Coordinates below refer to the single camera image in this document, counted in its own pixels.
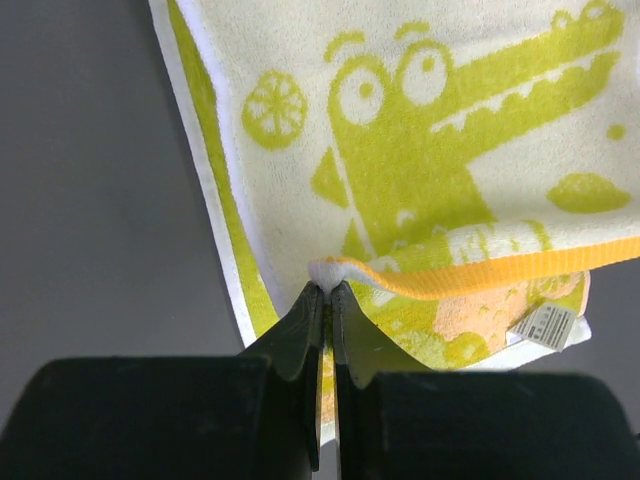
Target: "yellow and white towel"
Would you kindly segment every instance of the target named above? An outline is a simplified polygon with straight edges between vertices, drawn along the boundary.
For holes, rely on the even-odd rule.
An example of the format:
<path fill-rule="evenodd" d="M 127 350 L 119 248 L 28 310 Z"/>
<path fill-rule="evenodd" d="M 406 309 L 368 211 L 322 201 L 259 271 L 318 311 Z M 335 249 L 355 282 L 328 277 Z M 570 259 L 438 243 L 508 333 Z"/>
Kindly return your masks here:
<path fill-rule="evenodd" d="M 515 367 L 549 351 L 509 326 L 639 255 L 634 0 L 176 1 L 154 22 L 245 343 L 308 271 L 432 367 Z"/>

